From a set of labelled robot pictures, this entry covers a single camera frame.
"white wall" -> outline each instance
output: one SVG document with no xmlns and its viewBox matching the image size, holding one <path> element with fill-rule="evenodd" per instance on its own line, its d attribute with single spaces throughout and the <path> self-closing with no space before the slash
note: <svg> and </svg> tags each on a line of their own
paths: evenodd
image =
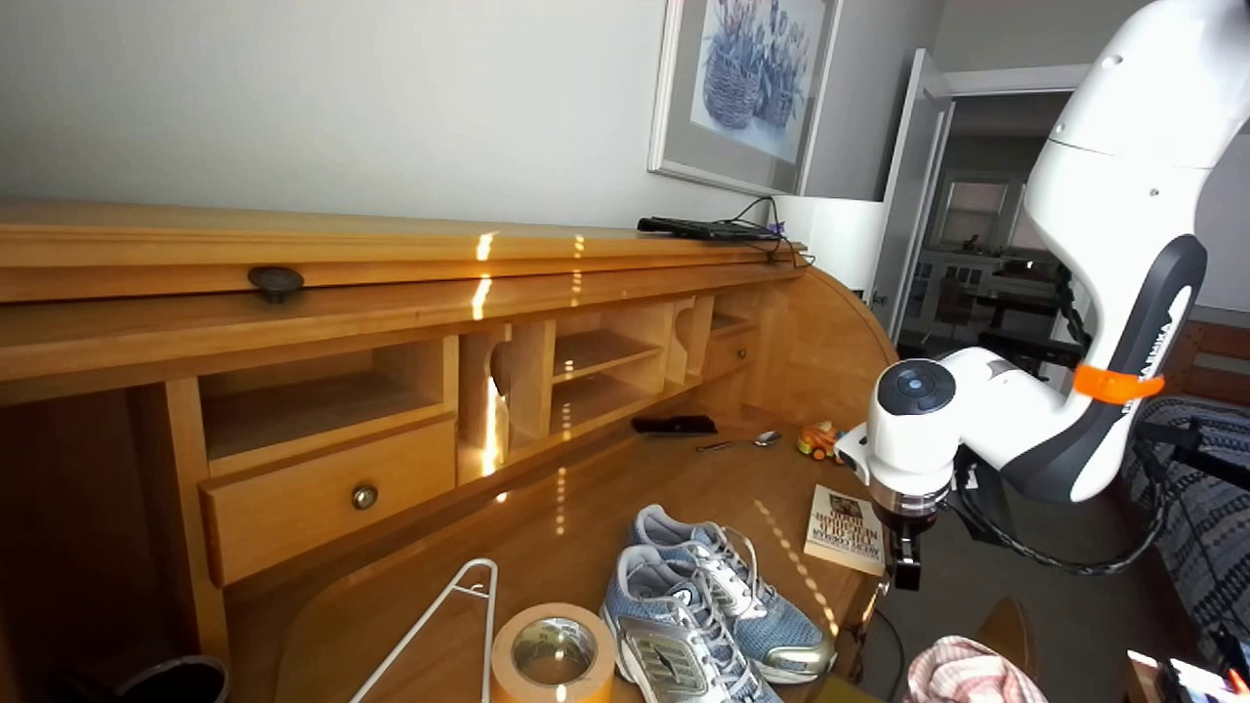
<svg viewBox="0 0 1250 703">
<path fill-rule="evenodd" d="M 946 0 L 941 70 L 1010 70 L 1092 62 L 1146 0 Z"/>
<path fill-rule="evenodd" d="M 660 28 L 663 0 L 0 0 L 0 193 L 601 227 L 733 215 L 743 189 L 643 170 Z M 911 48 L 881 36 L 877 55 Z M 877 107 L 837 119 L 841 137 L 881 131 Z"/>
<path fill-rule="evenodd" d="M 810 193 L 881 197 L 915 48 L 946 0 L 841 0 Z"/>
<path fill-rule="evenodd" d="M 1250 313 L 1250 131 L 1215 163 L 1204 204 L 1198 239 L 1206 247 L 1206 284 L 1198 304 Z"/>
</svg>

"shoe lace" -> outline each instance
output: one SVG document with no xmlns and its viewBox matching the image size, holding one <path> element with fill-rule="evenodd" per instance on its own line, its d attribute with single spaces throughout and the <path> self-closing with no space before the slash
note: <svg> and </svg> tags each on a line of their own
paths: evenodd
<svg viewBox="0 0 1250 703">
<path fill-rule="evenodd" d="M 743 658 L 703 583 L 694 583 L 694 588 L 685 588 L 677 598 L 677 611 L 685 619 L 689 642 L 703 658 L 711 685 L 726 691 L 732 703 L 768 698 L 765 685 L 754 678 L 750 663 Z"/>
<path fill-rule="evenodd" d="M 733 550 L 732 533 L 719 525 L 703 525 L 708 537 L 694 537 L 703 568 L 722 588 L 732 616 L 765 611 L 772 588 L 758 579 L 758 550 L 743 533 L 745 558 Z"/>
</svg>

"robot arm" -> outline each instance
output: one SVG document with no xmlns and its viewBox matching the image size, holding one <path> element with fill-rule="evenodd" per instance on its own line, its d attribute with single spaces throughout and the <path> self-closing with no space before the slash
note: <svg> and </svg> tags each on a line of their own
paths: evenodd
<svg viewBox="0 0 1250 703">
<path fill-rule="evenodd" d="M 928 514 L 958 447 L 1026 495 L 1079 502 L 1121 469 L 1135 406 L 1206 252 L 1196 204 L 1250 118 L 1250 0 L 1155 0 L 1100 51 L 1026 180 L 1023 215 L 1092 296 L 1070 391 L 963 346 L 896 363 L 841 454 L 896 514 Z"/>
</svg>

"gray sneaker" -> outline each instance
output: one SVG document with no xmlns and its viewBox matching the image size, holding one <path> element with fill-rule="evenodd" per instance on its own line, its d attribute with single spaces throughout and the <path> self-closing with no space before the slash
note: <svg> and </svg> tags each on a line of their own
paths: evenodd
<svg viewBox="0 0 1250 703">
<path fill-rule="evenodd" d="M 617 632 L 617 669 L 648 703 L 782 703 L 754 674 L 699 579 L 680 579 L 648 545 L 626 545 L 601 611 Z"/>
<path fill-rule="evenodd" d="M 760 678 L 814 682 L 831 669 L 831 635 L 760 583 L 754 550 L 745 562 L 719 523 L 680 523 L 660 502 L 648 502 L 634 520 L 634 537 L 663 545 L 677 573 L 703 573 Z"/>
</svg>

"framed picture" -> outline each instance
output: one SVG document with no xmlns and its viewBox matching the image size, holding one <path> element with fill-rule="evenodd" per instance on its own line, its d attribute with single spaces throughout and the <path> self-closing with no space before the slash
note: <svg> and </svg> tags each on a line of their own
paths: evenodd
<svg viewBox="0 0 1250 703">
<path fill-rule="evenodd" d="M 802 189 L 837 0 L 666 0 L 652 170 Z"/>
</svg>

